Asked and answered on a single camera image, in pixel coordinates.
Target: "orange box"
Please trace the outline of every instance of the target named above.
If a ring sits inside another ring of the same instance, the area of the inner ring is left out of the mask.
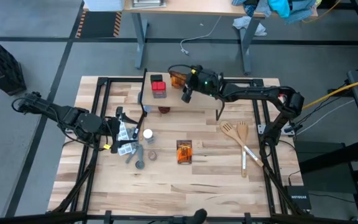
[[[191,140],[177,140],[177,158],[179,164],[191,164],[192,154]]]

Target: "textile on desk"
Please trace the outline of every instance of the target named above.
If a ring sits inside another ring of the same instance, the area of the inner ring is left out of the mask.
[[[244,6],[246,14],[249,17],[252,17],[254,15],[254,11],[258,5],[258,2],[259,0],[232,0],[231,4],[233,6],[239,6],[242,4]]]
[[[241,18],[234,19],[233,26],[236,29],[241,29],[241,28],[248,29],[250,22],[251,22],[251,17],[243,16]],[[266,28],[261,23],[259,23],[255,31],[255,36],[264,37],[266,35],[267,35]]]
[[[281,18],[290,16],[290,5],[288,0],[268,0],[268,4]]]
[[[259,0],[258,5],[255,9],[255,12],[263,12],[265,17],[269,17],[270,15],[272,15],[272,10],[269,6],[269,1],[268,0]]]
[[[312,8],[315,7],[316,0],[293,0],[290,16],[285,19],[285,24],[301,21],[313,14]]]

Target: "white cable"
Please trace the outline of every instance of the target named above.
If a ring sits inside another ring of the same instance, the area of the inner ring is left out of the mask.
[[[209,37],[209,35],[212,34],[212,32],[214,32],[216,25],[218,24],[218,22],[221,20],[222,16],[219,16],[219,19],[216,21],[215,26],[212,28],[211,32],[209,32],[209,34],[207,35],[202,35],[201,37],[194,37],[194,38],[189,38],[189,39],[184,39],[180,42],[180,51],[182,51],[183,53],[189,55],[189,51],[185,50],[182,46],[182,43],[189,41],[189,40],[196,40],[196,39],[200,39],[203,37]]]
[[[321,121],[323,118],[325,118],[325,117],[326,117],[327,115],[329,115],[330,113],[332,113],[332,112],[336,111],[337,109],[339,109],[339,108],[341,108],[341,107],[343,107],[343,106],[346,106],[346,105],[348,105],[349,103],[352,103],[352,102],[354,102],[354,100],[351,100],[351,101],[349,101],[349,102],[347,102],[347,103],[344,103],[344,104],[342,104],[341,106],[338,106],[337,108],[335,108],[335,109],[331,110],[330,112],[324,114],[324,116],[320,117],[320,119],[318,119],[316,122],[314,122],[311,126],[308,126],[307,128],[305,128],[305,129],[302,130],[301,132],[297,133],[296,135],[302,134],[303,132],[305,132],[305,131],[307,131],[309,128],[313,127],[315,124],[317,124],[319,121]]]

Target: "wooden utensil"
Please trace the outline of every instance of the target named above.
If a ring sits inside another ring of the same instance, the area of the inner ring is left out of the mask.
[[[221,127],[221,130],[224,134],[232,137],[234,140],[237,141],[238,144],[240,144],[240,146],[242,146],[246,152],[248,153],[248,155],[251,156],[251,158],[260,166],[263,167],[264,164],[262,161],[260,161],[258,159],[258,157],[255,156],[255,154],[241,141],[239,135],[237,134],[237,131],[233,128],[233,125],[231,125],[231,123],[227,122],[227,121],[221,121],[221,123],[219,124],[219,126]]]
[[[248,136],[248,124],[245,121],[240,121],[237,123],[237,134],[239,135],[241,141],[245,144],[247,143]],[[241,147],[241,176],[247,177],[247,157],[246,149]]]

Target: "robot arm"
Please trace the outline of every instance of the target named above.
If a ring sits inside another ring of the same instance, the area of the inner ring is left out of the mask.
[[[15,108],[14,103],[18,100],[20,102],[18,107]],[[59,129],[66,137],[72,139],[67,135],[65,130],[73,131],[77,139],[72,140],[79,141],[87,146],[96,142],[98,135],[111,136],[113,141],[111,153],[117,153],[118,148],[123,144],[137,141],[117,141],[121,121],[125,122],[125,119],[133,121],[122,112],[122,107],[117,108],[116,117],[109,117],[105,120],[83,108],[56,105],[42,99],[40,93],[33,92],[27,93],[25,97],[13,101],[12,108],[19,113],[45,115],[57,123]]]
[[[171,75],[172,85],[183,89],[182,100],[189,103],[193,91],[214,97],[222,102],[234,102],[237,100],[267,100],[279,110],[280,114],[275,121],[268,124],[263,133],[262,141],[270,145],[277,145],[280,139],[281,129],[290,120],[301,114],[304,98],[293,88],[285,86],[248,86],[241,87],[224,81],[223,73],[217,74],[211,70],[203,69],[200,65],[184,66],[191,69],[191,73],[183,74],[174,72],[171,66],[168,72]]]

